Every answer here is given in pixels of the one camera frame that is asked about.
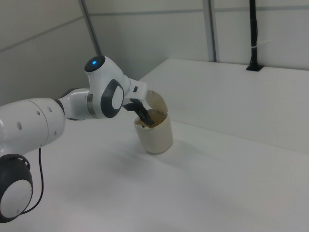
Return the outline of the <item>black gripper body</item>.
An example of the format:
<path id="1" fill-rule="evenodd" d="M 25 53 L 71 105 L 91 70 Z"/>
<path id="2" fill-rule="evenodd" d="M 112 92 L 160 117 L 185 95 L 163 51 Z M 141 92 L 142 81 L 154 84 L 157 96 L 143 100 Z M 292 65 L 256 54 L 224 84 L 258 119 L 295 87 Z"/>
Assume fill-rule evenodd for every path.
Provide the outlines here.
<path id="1" fill-rule="evenodd" d="M 134 112 L 139 112 L 142 109 L 142 107 L 143 104 L 138 99 L 129 99 L 129 103 L 123 105 L 123 108 L 126 109 L 127 111 L 134 111 Z"/>

